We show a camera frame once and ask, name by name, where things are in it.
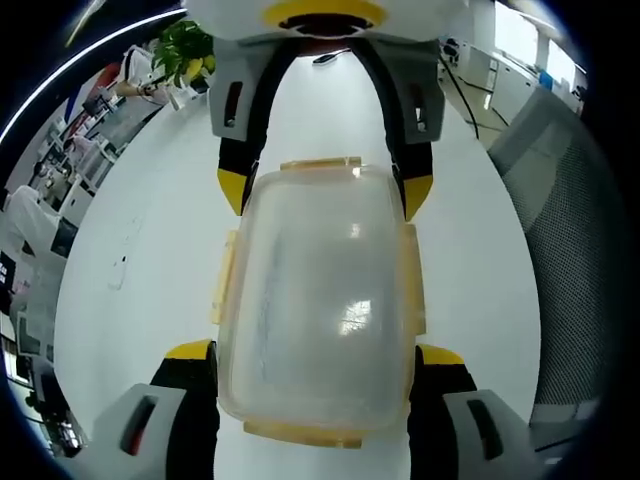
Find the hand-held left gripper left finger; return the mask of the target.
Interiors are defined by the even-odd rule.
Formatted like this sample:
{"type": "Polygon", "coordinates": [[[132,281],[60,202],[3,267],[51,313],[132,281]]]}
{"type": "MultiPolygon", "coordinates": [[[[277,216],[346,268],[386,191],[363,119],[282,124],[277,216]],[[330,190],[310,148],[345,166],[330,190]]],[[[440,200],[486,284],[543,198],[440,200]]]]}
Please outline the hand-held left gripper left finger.
{"type": "Polygon", "coordinates": [[[169,351],[95,420],[64,470],[72,479],[212,479],[220,415],[216,342],[169,351]]]}

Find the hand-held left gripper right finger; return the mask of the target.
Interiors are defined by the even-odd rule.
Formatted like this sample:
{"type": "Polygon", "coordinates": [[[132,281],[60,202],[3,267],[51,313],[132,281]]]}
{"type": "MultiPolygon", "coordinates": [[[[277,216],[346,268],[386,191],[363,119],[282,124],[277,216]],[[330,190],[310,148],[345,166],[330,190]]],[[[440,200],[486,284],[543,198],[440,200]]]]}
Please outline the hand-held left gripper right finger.
{"type": "Polygon", "coordinates": [[[542,479],[527,423],[495,392],[476,387],[462,358],[415,347],[407,419],[412,479],[542,479]]]}

